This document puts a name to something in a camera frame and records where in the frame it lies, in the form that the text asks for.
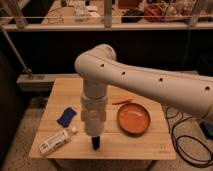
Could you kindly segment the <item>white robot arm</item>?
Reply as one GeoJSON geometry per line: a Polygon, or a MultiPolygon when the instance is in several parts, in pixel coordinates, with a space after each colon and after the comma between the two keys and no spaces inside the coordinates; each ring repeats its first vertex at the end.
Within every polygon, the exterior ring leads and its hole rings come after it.
{"type": "Polygon", "coordinates": [[[114,49],[107,44],[80,54],[75,70],[91,99],[104,97],[106,86],[113,85],[213,124],[211,77],[125,65],[116,61],[114,49]]]}

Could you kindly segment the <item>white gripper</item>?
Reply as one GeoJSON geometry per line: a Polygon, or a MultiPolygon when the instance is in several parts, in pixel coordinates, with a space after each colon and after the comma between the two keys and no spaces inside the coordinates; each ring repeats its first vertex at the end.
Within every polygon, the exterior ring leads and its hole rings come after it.
{"type": "Polygon", "coordinates": [[[85,94],[81,95],[81,120],[86,121],[89,118],[89,113],[96,111],[101,121],[106,120],[106,105],[108,98],[106,96],[93,99],[85,94]]]}

